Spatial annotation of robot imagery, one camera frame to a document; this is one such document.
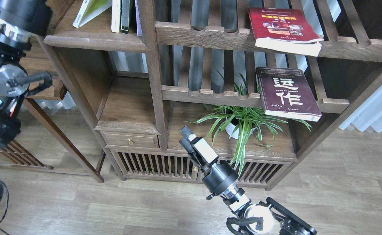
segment robotic arm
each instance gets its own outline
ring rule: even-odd
[[[280,235],[316,235],[316,230],[271,198],[266,203],[252,204],[244,190],[236,185],[237,173],[228,162],[217,163],[218,155],[202,137],[197,137],[188,126],[179,131],[180,144],[191,161],[204,174],[203,183],[211,192],[207,200],[220,196],[236,217],[227,219],[227,228],[235,235],[257,235],[270,231],[273,219],[279,221]],[[239,226],[235,230],[232,224]]]
[[[48,72],[27,76],[20,65],[24,50],[31,49],[30,37],[44,36],[52,10],[46,0],[0,0],[0,95],[7,100],[0,106],[0,147],[20,133],[17,119],[23,100],[52,85]],[[30,82],[44,81],[29,90]]]

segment spider plant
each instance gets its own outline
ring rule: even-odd
[[[218,70],[217,72],[224,79],[224,77]],[[239,74],[240,74],[240,77],[243,79],[244,87],[243,85],[238,86],[236,83],[234,83],[234,89],[235,91],[238,92],[239,95],[246,95],[247,94],[246,79],[241,73]],[[207,138],[211,136],[212,134],[214,134],[213,142],[212,142],[213,145],[214,145],[214,140],[216,139],[217,134],[220,131],[225,130],[226,126],[229,123],[234,122],[234,125],[236,127],[234,127],[231,135],[233,135],[234,132],[238,131],[238,139],[237,139],[236,151],[234,152],[234,156],[233,156],[233,159],[231,160],[231,163],[235,163],[234,164],[235,170],[239,168],[239,171],[238,171],[239,175],[241,174],[243,170],[245,152],[246,152],[246,143],[249,139],[252,128],[256,127],[258,130],[256,134],[256,139],[258,143],[261,143],[262,141],[262,130],[260,127],[261,125],[265,125],[268,128],[268,130],[272,133],[273,143],[261,144],[261,146],[267,148],[265,151],[268,151],[275,144],[275,135],[278,134],[278,131],[282,132],[282,128],[278,124],[288,123],[286,120],[281,119],[280,117],[266,115],[265,110],[263,108],[239,107],[239,106],[228,106],[228,105],[218,105],[218,104],[214,104],[213,108],[209,108],[206,104],[204,104],[204,107],[210,110],[211,113],[207,114],[206,116],[203,116],[202,118],[196,120],[193,123],[201,123],[206,120],[215,119],[213,125],[210,128],[210,131],[207,134]],[[293,120],[303,123],[308,128],[308,130],[310,130],[311,126],[306,121],[301,119],[293,119]]]

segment drawer knob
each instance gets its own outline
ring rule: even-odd
[[[129,144],[130,146],[134,144],[134,141],[133,141],[131,138],[128,138],[127,140],[128,140],[128,144]]]

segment wooden cabinet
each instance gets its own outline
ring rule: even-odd
[[[275,7],[274,0],[263,2],[265,7]],[[284,132],[277,135],[270,151],[264,151],[255,137],[250,139],[239,183],[272,189],[382,84],[382,31],[378,38],[368,37],[377,30],[371,25],[378,25],[368,17],[378,15],[375,21],[382,23],[382,15],[376,12],[382,9],[382,3],[370,2],[379,4],[373,12],[366,10],[368,1],[340,0],[343,13],[334,23],[327,2],[314,1],[325,41],[318,58],[307,58],[306,75],[323,116],[312,123],[311,132],[298,123],[283,126]],[[237,31],[231,31],[221,26],[219,0],[210,1],[208,26],[204,28],[191,25],[192,0],[181,1],[177,23],[170,20],[169,1],[138,0],[143,37],[111,33],[110,9],[80,28],[72,27],[81,3],[68,3],[67,12],[60,15],[41,45],[97,140],[111,156],[117,173],[122,179],[200,182],[202,176],[193,171],[178,142],[179,130],[189,125],[197,135],[206,135],[209,122],[186,122],[207,112],[202,103],[262,107],[256,92],[254,52],[265,52],[267,65],[276,65],[275,54],[279,52],[254,46],[248,1],[237,0],[236,9],[229,11],[235,14],[238,25]],[[289,3],[293,8],[302,7],[301,0]],[[177,86],[173,82],[172,56],[161,56],[162,49],[172,55],[174,45],[183,46]],[[198,89],[188,87],[192,47],[204,50]],[[213,49],[224,50],[222,93],[211,89]],[[149,73],[114,71],[107,51],[145,53]],[[233,89],[233,51],[245,53],[246,96]],[[289,67],[297,67],[295,55],[286,55],[286,59]],[[264,140],[273,141],[267,132]],[[213,147],[221,159],[230,160],[235,144],[226,133],[220,133]]]

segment wooden floor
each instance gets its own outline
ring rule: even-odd
[[[100,153],[78,110],[48,112],[81,152]],[[23,111],[21,117],[20,143],[37,155],[43,152],[52,165],[73,163],[30,115]],[[220,198],[206,201],[209,193],[201,184],[120,181],[109,161],[102,174],[105,183],[0,168],[10,193],[0,227],[15,235],[231,234],[225,221],[232,214]],[[272,197],[319,235],[382,234],[382,134],[336,130],[272,191],[245,191],[255,202]]]

